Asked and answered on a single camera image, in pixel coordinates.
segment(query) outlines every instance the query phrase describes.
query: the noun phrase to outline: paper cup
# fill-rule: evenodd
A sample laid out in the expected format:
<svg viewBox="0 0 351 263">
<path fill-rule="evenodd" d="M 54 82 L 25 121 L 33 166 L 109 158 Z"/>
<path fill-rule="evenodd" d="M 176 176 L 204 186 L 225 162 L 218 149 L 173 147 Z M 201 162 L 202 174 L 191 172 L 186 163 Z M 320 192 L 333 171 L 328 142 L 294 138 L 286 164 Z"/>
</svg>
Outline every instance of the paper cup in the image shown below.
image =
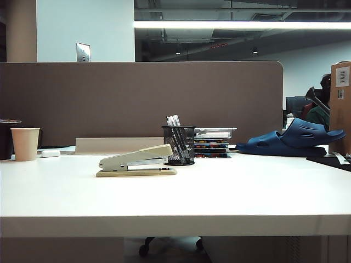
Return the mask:
<svg viewBox="0 0 351 263">
<path fill-rule="evenodd" d="M 11 128 L 16 161 L 32 161 L 37 158 L 40 128 Z"/>
</svg>

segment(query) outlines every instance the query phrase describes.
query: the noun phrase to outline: office chair wheel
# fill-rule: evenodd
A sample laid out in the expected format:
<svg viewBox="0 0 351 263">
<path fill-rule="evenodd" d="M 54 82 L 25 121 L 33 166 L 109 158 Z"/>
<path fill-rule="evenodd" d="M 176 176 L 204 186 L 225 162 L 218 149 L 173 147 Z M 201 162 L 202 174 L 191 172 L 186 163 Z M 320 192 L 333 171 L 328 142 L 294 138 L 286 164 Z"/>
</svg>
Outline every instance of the office chair wheel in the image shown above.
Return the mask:
<svg viewBox="0 0 351 263">
<path fill-rule="evenodd" d="M 149 252 L 149 246 L 148 245 L 142 245 L 139 248 L 139 256 L 141 256 L 142 258 L 146 257 L 148 255 Z"/>
<path fill-rule="evenodd" d="M 196 241 L 196 247 L 198 250 L 203 250 L 202 238 L 200 238 L 198 241 Z"/>
</svg>

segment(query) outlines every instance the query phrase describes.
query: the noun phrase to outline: stacked trays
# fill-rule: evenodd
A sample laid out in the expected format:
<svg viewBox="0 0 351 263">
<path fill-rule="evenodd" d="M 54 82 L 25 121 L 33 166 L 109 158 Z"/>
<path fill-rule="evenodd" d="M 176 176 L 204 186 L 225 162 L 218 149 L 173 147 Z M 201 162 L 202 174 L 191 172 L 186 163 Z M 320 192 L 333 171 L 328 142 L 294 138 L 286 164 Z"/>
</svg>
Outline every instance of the stacked trays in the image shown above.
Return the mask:
<svg viewBox="0 0 351 263">
<path fill-rule="evenodd" d="M 195 128 L 194 151 L 197 158 L 229 158 L 228 139 L 236 128 Z"/>
</svg>

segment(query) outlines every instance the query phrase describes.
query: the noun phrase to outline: desk surface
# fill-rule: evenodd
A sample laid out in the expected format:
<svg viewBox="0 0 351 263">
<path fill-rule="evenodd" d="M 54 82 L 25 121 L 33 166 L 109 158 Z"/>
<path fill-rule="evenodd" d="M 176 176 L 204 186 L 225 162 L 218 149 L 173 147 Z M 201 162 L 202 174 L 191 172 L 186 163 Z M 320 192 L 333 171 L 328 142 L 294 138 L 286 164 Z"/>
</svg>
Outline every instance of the desk surface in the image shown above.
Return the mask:
<svg viewBox="0 0 351 263">
<path fill-rule="evenodd" d="M 348 171 L 232 153 L 177 175 L 96 178 L 104 157 L 1 161 L 2 236 L 351 234 Z"/>
</svg>

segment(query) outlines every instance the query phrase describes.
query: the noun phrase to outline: white wall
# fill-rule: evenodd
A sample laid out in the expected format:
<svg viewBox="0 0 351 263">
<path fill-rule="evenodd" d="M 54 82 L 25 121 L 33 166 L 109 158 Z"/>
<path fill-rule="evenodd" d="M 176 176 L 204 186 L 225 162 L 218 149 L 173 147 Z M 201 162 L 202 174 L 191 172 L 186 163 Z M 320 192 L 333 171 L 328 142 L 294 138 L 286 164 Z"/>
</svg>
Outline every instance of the white wall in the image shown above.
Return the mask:
<svg viewBox="0 0 351 263">
<path fill-rule="evenodd" d="M 322 76 L 330 73 L 331 65 L 339 61 L 351 60 L 351 41 L 266 56 L 253 56 L 245 60 L 277 60 L 282 63 L 284 68 L 283 108 L 285 108 L 285 97 L 305 96 L 312 86 L 320 89 Z"/>
<path fill-rule="evenodd" d="M 77 42 L 91 61 L 135 61 L 133 22 L 131 0 L 37 0 L 38 62 L 77 61 Z"/>
</svg>

